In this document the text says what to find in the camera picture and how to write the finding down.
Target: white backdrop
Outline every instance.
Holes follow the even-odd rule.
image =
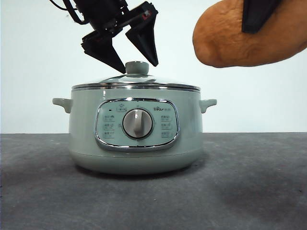
[[[127,0],[129,8],[143,0]],[[201,87],[218,105],[203,115],[205,132],[307,131],[307,51],[275,64],[216,69],[194,55],[192,33],[215,0],[152,0],[160,64],[155,76]],[[124,29],[114,47],[123,62],[145,58]],[[66,133],[69,115],[51,103],[70,98],[71,86],[119,75],[83,53],[81,38],[92,31],[48,0],[1,1],[1,133]]]

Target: control knob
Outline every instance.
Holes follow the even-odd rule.
[[[143,138],[150,133],[152,126],[151,116],[142,109],[129,111],[123,119],[123,128],[132,138]]]

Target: glass lid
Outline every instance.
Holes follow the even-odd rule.
[[[157,78],[148,75],[149,65],[146,62],[131,61],[126,63],[126,74],[108,78],[97,83],[88,83],[73,86],[73,89],[90,88],[90,87],[141,87],[142,89],[152,87],[165,88],[185,88],[200,91],[199,87],[187,85],[182,82],[168,80],[165,78]]]

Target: icon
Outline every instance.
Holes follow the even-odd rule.
[[[162,122],[171,121],[171,117],[169,115],[162,115],[161,116],[161,121]]]
[[[104,130],[114,130],[114,124],[104,124]]]
[[[125,112],[127,111],[127,108],[125,107],[124,104],[119,104],[118,107],[116,108],[117,112]]]
[[[170,132],[162,132],[161,137],[162,138],[170,138]]]
[[[169,129],[172,129],[172,125],[171,125],[171,123],[162,123],[162,124],[161,124],[161,129],[162,129],[162,130],[169,130]]]
[[[105,139],[112,139],[112,138],[114,138],[114,132],[104,132],[104,134],[103,134],[103,137],[105,138]]]
[[[105,115],[103,120],[104,120],[104,122],[113,122],[113,121],[115,121],[115,117],[113,115],[111,115],[111,116]]]

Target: chrome trim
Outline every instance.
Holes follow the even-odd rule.
[[[164,144],[152,145],[152,146],[120,146],[120,145],[112,145],[112,144],[108,144],[108,143],[104,142],[102,139],[100,139],[100,137],[98,135],[98,130],[97,130],[98,117],[99,117],[99,112],[100,112],[101,106],[105,103],[108,103],[108,102],[120,102],[120,101],[147,101],[147,102],[162,102],[162,103],[170,104],[175,110],[175,117],[176,117],[176,122],[177,122],[177,131],[176,131],[176,134],[173,137],[173,139],[170,140],[169,142],[164,143]],[[95,122],[95,127],[94,127],[94,136],[95,136],[97,143],[101,147],[103,147],[107,150],[134,151],[134,152],[147,152],[147,151],[155,151],[155,150],[165,150],[165,149],[168,149],[168,148],[170,148],[174,145],[175,141],[179,137],[179,134],[180,134],[180,124],[179,124],[179,118],[178,118],[178,111],[177,111],[177,108],[174,105],[174,103],[172,103],[169,100],[152,99],[152,98],[131,98],[131,97],[121,98],[121,99],[110,99],[110,100],[103,101],[97,109],[96,122]]]
[[[84,90],[177,90],[177,91],[188,91],[188,92],[198,92],[199,90],[193,90],[188,88],[176,88],[176,87],[165,87],[165,86],[136,86],[136,85],[126,85],[126,86],[101,86],[101,87],[84,87],[84,88],[73,88],[71,91],[84,91]]]
[[[181,88],[181,89],[190,89],[190,90],[198,90],[200,91],[200,87],[193,85],[185,85],[185,84],[175,84],[175,83],[156,83],[156,82],[104,82],[104,83],[89,83],[89,84],[81,84],[75,85],[72,89],[79,88],[92,88],[92,87],[123,87],[123,86],[133,86],[133,87],[142,87],[143,89],[147,89],[148,87],[171,87],[171,88]]]

